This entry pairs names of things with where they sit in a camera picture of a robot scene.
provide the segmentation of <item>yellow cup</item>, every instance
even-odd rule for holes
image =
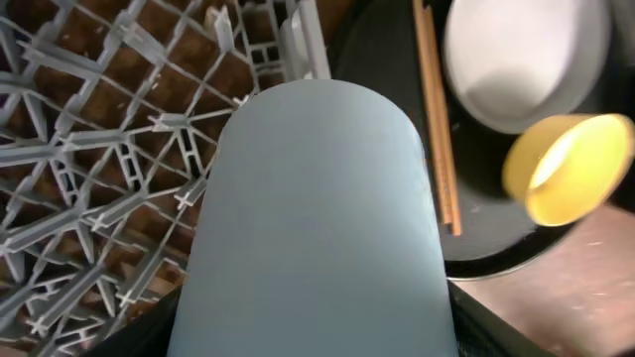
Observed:
[[[618,114],[556,115],[512,146],[503,185],[544,226],[571,223],[602,203],[633,156],[633,123]]]

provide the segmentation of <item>dark plate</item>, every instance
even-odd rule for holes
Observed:
[[[434,3],[439,44],[448,8],[448,1]],[[412,1],[358,0],[335,34],[328,57],[333,78],[373,89],[404,110],[423,138],[429,163]],[[447,274],[477,279],[513,271],[562,240],[572,225],[536,226],[502,188],[502,164],[517,137],[485,128],[449,91],[445,96],[463,225],[461,237],[440,227]]]

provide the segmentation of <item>wooden chopstick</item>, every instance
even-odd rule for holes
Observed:
[[[462,227],[456,193],[456,174],[432,7],[424,9],[421,0],[413,0],[413,12],[442,222],[450,224],[451,234],[458,236],[462,233]]]

